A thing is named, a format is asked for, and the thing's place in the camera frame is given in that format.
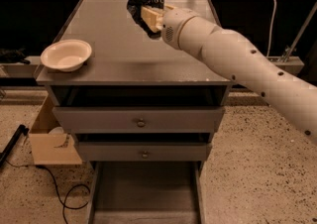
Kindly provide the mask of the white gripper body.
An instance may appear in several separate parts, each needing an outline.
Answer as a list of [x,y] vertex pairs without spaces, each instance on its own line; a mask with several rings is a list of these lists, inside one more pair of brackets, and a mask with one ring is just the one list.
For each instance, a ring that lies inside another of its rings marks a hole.
[[174,8],[164,13],[162,18],[162,39],[176,50],[180,49],[179,37],[185,24],[198,14],[190,9]]

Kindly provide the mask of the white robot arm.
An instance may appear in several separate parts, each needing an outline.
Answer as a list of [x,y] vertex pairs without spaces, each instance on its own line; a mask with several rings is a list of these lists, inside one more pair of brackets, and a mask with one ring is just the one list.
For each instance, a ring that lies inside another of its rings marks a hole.
[[165,43],[247,87],[317,143],[317,87],[270,62],[244,36],[190,9],[144,6],[141,17]]

